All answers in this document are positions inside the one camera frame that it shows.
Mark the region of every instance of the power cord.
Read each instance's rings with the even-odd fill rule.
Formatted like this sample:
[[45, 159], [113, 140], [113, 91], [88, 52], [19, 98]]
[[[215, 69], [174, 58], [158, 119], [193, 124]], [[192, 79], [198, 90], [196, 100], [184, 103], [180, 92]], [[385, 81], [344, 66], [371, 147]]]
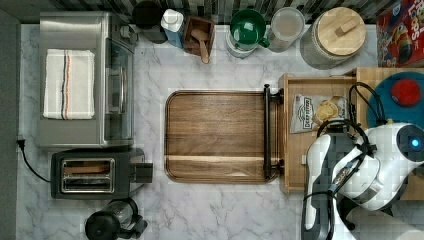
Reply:
[[40, 178], [41, 180], [43, 180], [46, 183], [50, 183], [49, 180], [43, 178], [42, 176], [40, 176], [40, 174], [38, 174], [32, 167], [31, 165], [29, 165], [28, 160], [26, 159], [26, 155], [25, 155], [25, 139], [19, 139], [16, 141], [16, 143], [18, 144], [19, 148], [21, 149], [22, 152], [22, 156], [24, 157], [24, 162], [27, 165], [27, 167], [29, 168], [29, 170], [31, 170], [32, 173], [34, 173], [38, 178]]
[[[374, 109], [374, 107], [371, 106], [370, 102], [364, 97], [364, 95], [362, 95], [361, 92], [359, 92], [358, 86], [361, 86], [361, 87], [367, 89], [374, 96], [375, 101], [377, 103], [377, 110]], [[352, 91], [354, 89], [355, 89], [356, 93], [358, 94], [358, 96], [368, 105], [371, 112], [374, 114], [375, 120], [376, 120], [376, 126], [378, 127], [380, 125], [386, 124], [387, 123], [386, 115], [384, 113], [384, 107], [383, 107], [383, 103], [381, 102], [380, 95], [378, 95], [378, 93], [376, 91], [374, 91], [374, 89], [372, 89], [369, 85], [367, 85], [363, 82], [356, 82], [349, 89], [349, 117], [350, 117], [350, 119], [354, 123], [357, 123], [357, 121], [356, 121], [356, 107], [352, 103]]]

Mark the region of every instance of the toaster slot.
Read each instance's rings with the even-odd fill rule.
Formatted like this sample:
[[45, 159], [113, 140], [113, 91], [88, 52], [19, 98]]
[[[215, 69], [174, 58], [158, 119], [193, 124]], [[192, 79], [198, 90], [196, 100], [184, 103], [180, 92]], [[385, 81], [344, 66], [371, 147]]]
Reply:
[[63, 193], [113, 193], [113, 158], [65, 159], [62, 162]]

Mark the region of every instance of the wooden utensil holder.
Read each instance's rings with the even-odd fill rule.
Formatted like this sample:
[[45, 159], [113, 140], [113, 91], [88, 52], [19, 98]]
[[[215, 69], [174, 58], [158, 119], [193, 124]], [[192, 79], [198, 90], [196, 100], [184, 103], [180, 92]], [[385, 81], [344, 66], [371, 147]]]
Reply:
[[215, 23], [201, 17], [189, 16], [184, 29], [183, 41], [184, 51], [190, 54], [200, 56], [200, 44], [194, 37], [191, 36], [193, 29], [199, 29], [208, 34], [208, 39], [205, 41], [206, 49], [209, 56], [211, 55], [213, 39], [215, 37]]

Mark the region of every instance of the marble countertop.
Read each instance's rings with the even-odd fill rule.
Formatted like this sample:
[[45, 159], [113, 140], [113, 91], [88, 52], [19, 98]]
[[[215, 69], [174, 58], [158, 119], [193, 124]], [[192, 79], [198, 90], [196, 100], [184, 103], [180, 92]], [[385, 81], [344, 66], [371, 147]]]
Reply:
[[[367, 40], [360, 52], [331, 70], [309, 67], [300, 56], [298, 41], [283, 53], [258, 48], [246, 59], [235, 58], [226, 50], [226, 29], [227, 26], [216, 27], [207, 65], [200, 57], [168, 43], [156, 45], [143, 38], [137, 44], [135, 145], [143, 148], [148, 162], [154, 163], [153, 183], [133, 197], [149, 223], [141, 239], [300, 239], [303, 193], [285, 195], [280, 179], [263, 185], [184, 184], [166, 176], [164, 107], [172, 92], [262, 91], [264, 83], [277, 87], [284, 73], [329, 76], [355, 67], [377, 66], [374, 26], [367, 26]], [[39, 26], [22, 25], [21, 31], [19, 132], [27, 139], [26, 152], [33, 167], [49, 176], [52, 153], [41, 151], [34, 143], [40, 109]], [[17, 239], [86, 239], [85, 220], [107, 203], [52, 199], [49, 185], [30, 173], [21, 155], [17, 198]], [[408, 203], [399, 205], [394, 212], [404, 221], [423, 224], [415, 213], [417, 209], [422, 209], [420, 204]]]

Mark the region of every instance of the wooden spoon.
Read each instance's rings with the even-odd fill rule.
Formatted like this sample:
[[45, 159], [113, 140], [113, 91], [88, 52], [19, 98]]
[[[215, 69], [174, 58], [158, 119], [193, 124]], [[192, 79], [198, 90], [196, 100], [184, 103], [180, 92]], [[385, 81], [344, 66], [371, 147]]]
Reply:
[[208, 40], [208, 34], [199, 29], [193, 29], [191, 31], [191, 36], [197, 39], [200, 43], [200, 56], [203, 63], [209, 63], [209, 54], [206, 49], [205, 41]]

